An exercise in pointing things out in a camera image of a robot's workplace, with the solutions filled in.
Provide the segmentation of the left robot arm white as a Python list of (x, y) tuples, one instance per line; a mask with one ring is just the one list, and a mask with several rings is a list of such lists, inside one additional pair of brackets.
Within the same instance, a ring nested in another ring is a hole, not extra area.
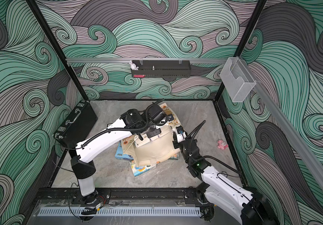
[(96, 198), (93, 175), (96, 172), (94, 158), (113, 144), (132, 135), (142, 136), (150, 128), (157, 130), (174, 120), (158, 104), (153, 102), (145, 110), (130, 109), (119, 119), (93, 137), (77, 144), (76, 156), (71, 158), (71, 167), (78, 180), (83, 198)]

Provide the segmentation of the black corner frame post right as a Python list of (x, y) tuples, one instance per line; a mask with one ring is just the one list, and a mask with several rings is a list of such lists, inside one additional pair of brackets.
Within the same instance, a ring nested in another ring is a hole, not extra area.
[(251, 18), (249, 19), (247, 25), (246, 25), (246, 29), (245, 29), (245, 32), (241, 38), (241, 41), (235, 51), (235, 54), (234, 54), (234, 57), (238, 57), (238, 56), (241, 56), (251, 34), (252, 34), (252, 31), (254, 30), (257, 22), (258, 22), (258, 19), (265, 7), (267, 3), (267, 0), (258, 0), (257, 1), (257, 4), (255, 6), (255, 9), (252, 13), (252, 16)]

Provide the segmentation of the black corner frame post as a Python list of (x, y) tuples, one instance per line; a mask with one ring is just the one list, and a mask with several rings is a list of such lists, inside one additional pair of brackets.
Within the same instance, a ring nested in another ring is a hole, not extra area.
[(78, 79), (74, 69), (67, 63), (66, 56), (65, 56), (64, 52), (62, 51), (61, 47), (59, 46), (55, 36), (53, 35), (52, 30), (50, 29), (46, 19), (44, 18), (40, 8), (38, 7), (36, 1), (26, 0), (26, 3), (28, 4), (29, 8), (31, 9), (32, 13), (34, 14), (37, 22), (39, 23), (40, 27), (44, 31), (46, 37), (50, 41), (53, 49), (56, 52), (56, 55), (58, 56), (58, 58), (62, 62), (67, 74), (69, 75), (69, 77), (71, 78), (73, 83), (75, 84), (75, 86), (76, 86), (77, 90), (79, 91), (79, 93), (81, 94), (83, 100), (88, 101), (89, 98), (88, 98), (86, 92), (84, 91), (81, 83), (79, 82), (79, 79)]
[(258, 0), (257, 1), (257, 4), (255, 6), (255, 9), (252, 13), (252, 16), (251, 18), (249, 19), (247, 25), (246, 25), (246, 29), (245, 29), (245, 32), (241, 38), (241, 41), (235, 51), (235, 54), (234, 54), (234, 57), (238, 57), (238, 56), (241, 56), (251, 34), (252, 34), (252, 31), (254, 30), (257, 22), (258, 22), (258, 19), (265, 7), (267, 3), (267, 0)]

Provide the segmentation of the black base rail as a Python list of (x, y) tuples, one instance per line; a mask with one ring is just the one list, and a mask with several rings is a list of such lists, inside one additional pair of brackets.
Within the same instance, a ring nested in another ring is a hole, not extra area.
[(65, 200), (74, 205), (111, 204), (121, 201), (166, 201), (172, 200), (177, 204), (210, 206), (203, 194), (194, 187), (171, 188), (96, 188), (93, 194), (83, 197), (77, 187), (42, 188), (36, 195), (38, 200)]

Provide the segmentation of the blue dog tissue pack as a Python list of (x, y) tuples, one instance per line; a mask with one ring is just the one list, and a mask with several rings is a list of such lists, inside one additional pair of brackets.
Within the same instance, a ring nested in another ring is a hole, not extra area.
[(121, 142), (119, 142), (117, 147), (115, 158), (119, 160), (133, 161), (133, 156), (124, 154)]

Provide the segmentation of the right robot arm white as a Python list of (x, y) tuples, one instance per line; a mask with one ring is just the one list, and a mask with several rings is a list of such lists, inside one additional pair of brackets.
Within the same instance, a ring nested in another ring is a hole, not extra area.
[(179, 149), (187, 163), (190, 174), (202, 181), (201, 200), (211, 203), (241, 225), (278, 225), (279, 220), (265, 196), (248, 191), (225, 177), (199, 153), (197, 140), (174, 140), (173, 146)]

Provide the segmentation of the clear acrylic wall box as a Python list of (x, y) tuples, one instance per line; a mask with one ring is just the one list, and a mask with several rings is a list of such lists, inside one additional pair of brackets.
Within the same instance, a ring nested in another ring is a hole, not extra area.
[(229, 57), (220, 73), (222, 82), (232, 102), (244, 102), (256, 85), (251, 70), (245, 60)]

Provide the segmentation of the black wall shelf tray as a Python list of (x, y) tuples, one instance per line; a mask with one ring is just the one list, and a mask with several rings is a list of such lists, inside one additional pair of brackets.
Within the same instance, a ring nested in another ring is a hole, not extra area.
[(139, 70), (131, 70), (136, 78), (178, 78), (189, 77), (191, 64), (182, 60), (133, 60)]

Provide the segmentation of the black briefcase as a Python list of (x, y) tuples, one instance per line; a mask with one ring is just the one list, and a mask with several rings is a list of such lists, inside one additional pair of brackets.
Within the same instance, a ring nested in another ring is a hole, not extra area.
[(63, 147), (74, 149), (77, 143), (86, 139), (98, 117), (89, 101), (80, 101), (59, 125), (53, 137)]

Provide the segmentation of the white rabbit figurine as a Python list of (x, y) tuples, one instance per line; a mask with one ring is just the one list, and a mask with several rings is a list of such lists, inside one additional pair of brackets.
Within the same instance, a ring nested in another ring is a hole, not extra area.
[(129, 61), (129, 65), (131, 70), (139, 70), (139, 67), (133, 61)]

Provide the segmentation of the floral canvas tote bag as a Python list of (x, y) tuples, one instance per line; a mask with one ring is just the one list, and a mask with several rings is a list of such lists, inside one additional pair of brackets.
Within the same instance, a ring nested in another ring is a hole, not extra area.
[(173, 114), (174, 120), (160, 127), (162, 133), (153, 138), (142, 134), (142, 140), (134, 135), (121, 141), (124, 154), (133, 156), (137, 166), (147, 166), (168, 160), (180, 150), (173, 147), (172, 141), (176, 138), (175, 128), (181, 123), (174, 111), (166, 104), (160, 105), (166, 114)]

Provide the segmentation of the pink toy figure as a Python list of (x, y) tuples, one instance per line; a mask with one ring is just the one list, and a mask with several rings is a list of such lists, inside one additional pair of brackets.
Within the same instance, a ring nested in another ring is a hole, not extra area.
[(221, 150), (225, 150), (229, 147), (229, 145), (223, 140), (218, 140), (217, 143), (218, 143), (217, 147)]

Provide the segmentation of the black corner frame post left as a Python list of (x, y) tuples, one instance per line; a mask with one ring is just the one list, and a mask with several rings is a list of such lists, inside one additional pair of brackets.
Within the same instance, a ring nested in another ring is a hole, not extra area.
[(50, 29), (46, 19), (44, 18), (40, 8), (38, 7), (36, 1), (26, 0), (26, 3), (28, 4), (29, 8), (31, 9), (32, 13), (34, 14), (37, 22), (39, 23), (40, 27), (44, 31), (46, 37), (50, 41), (53, 49), (56, 52), (56, 55), (58, 56), (58, 58), (62, 62), (67, 74), (69, 75), (69, 77), (71, 78), (73, 83), (75, 84), (75, 86), (76, 86), (77, 90), (79, 91), (79, 93), (81, 94), (83, 100), (88, 101), (89, 98), (88, 98), (86, 92), (84, 91), (81, 83), (79, 82), (79, 79), (78, 79), (74, 69), (67, 63), (66, 56), (65, 56), (64, 52), (62, 51), (61, 47), (59, 46), (55, 36), (53, 35), (52, 30)]

